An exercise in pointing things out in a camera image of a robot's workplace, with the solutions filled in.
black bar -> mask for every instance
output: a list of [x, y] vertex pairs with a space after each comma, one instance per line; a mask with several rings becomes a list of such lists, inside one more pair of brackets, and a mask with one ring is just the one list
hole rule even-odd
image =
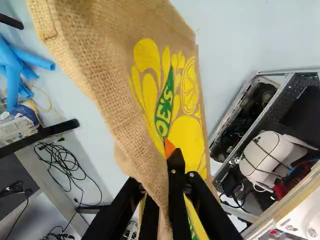
[[186, 175], [192, 186], [190, 200], [193, 206], [198, 204], [198, 216], [209, 239], [243, 240], [199, 173], [191, 171]]
[[78, 214], [98, 214], [100, 210], [107, 209], [109, 205], [99, 206], [78, 206], [75, 211]]
[[43, 129], [39, 129], [37, 133], [27, 136], [19, 141], [10, 143], [7, 146], [0, 148], [0, 158], [13, 154], [14, 152], [23, 149], [26, 146], [34, 144], [44, 138], [50, 137], [55, 134], [60, 134], [72, 129], [76, 129], [80, 126], [77, 119], [71, 119], [58, 123], [56, 125], [48, 126]]
[[19, 30], [23, 30], [25, 28], [24, 25], [22, 24], [22, 22], [15, 20], [12, 17], [9, 17], [9, 16], [4, 15], [2, 13], [0, 13], [0, 23], [7, 24], [7, 25], [14, 27], [16, 29], [19, 29]]
[[157, 240], [159, 223], [159, 207], [147, 194], [143, 209], [139, 240]]
[[140, 183], [129, 177], [109, 207], [101, 209], [82, 240], [119, 240], [144, 196]]
[[184, 198], [186, 185], [185, 160], [180, 148], [167, 160], [169, 174], [169, 219], [174, 240], [191, 240], [188, 213]]

white device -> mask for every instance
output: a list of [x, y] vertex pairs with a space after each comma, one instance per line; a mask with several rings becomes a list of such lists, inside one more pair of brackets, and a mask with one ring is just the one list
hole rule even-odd
[[275, 227], [304, 239], [320, 240], [319, 199], [320, 188], [277, 222]]
[[275, 180], [285, 177], [291, 163], [303, 157], [307, 149], [317, 150], [296, 137], [264, 131], [245, 147], [239, 168], [253, 186], [273, 193]]

electronic equipment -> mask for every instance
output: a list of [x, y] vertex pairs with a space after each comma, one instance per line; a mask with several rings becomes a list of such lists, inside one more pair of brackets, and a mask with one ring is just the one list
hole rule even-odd
[[298, 138], [275, 131], [264, 131], [245, 147], [239, 162], [242, 174], [259, 187], [271, 193], [276, 179], [283, 179], [292, 169], [291, 164], [317, 150]]

perforated metal frame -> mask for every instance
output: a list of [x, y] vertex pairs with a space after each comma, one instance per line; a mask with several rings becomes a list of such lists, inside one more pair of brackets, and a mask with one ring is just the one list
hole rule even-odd
[[307, 86], [319, 86], [320, 81], [317, 72], [290, 72], [290, 73], [265, 73], [256, 75], [259, 76], [272, 76], [272, 75], [286, 75], [287, 80], [281, 88], [273, 96], [269, 104], [265, 107], [256, 121], [252, 124], [250, 129], [243, 136], [241, 141], [233, 149], [227, 159], [224, 161], [220, 169], [215, 174], [213, 184], [221, 190], [221, 180], [227, 174], [230, 167], [234, 165], [234, 159], [238, 158], [241, 151], [248, 144], [248, 142], [259, 133], [260, 130], [273, 130], [280, 134], [289, 134], [296, 136], [293, 129], [284, 126], [279, 122], [286, 111], [290, 108], [293, 102], [303, 93]]

red component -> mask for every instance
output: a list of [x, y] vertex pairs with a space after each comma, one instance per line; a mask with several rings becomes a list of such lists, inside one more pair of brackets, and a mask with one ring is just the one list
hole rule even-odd
[[276, 194], [278, 201], [280, 201], [289, 192], [289, 189], [286, 188], [286, 186], [282, 182], [279, 182], [276, 185], [274, 185], [273, 190]]

